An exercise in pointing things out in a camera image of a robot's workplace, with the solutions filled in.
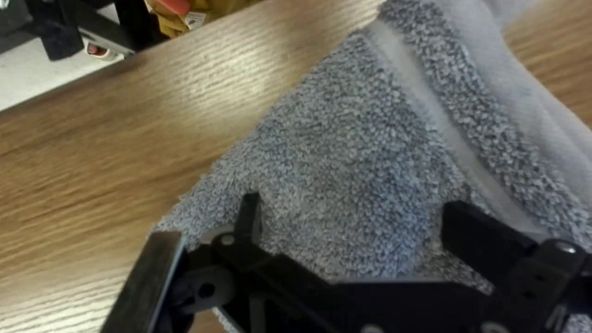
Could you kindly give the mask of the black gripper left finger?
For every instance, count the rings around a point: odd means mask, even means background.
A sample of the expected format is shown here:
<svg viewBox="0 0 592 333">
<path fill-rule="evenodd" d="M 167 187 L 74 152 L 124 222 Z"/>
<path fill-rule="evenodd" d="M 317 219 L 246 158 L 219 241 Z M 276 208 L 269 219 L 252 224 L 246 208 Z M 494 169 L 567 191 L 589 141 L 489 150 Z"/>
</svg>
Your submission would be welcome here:
<svg viewBox="0 0 592 333">
<path fill-rule="evenodd" d="M 235 237 L 243 245 L 254 245 L 259 241 L 261 222 L 259 222 L 259 202 L 258 193 L 248 193 L 243 197 L 241 210 L 235 224 Z"/>
</svg>

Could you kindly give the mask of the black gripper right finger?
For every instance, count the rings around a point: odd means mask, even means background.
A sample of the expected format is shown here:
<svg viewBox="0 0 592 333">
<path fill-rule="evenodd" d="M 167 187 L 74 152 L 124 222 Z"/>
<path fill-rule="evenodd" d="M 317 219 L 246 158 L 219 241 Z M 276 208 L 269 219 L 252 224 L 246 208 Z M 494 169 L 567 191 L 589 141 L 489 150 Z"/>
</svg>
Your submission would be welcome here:
<svg viewBox="0 0 592 333">
<path fill-rule="evenodd" d="M 537 243 L 467 202 L 448 202 L 443 211 L 443 245 L 448 252 L 498 285 Z"/>
</svg>

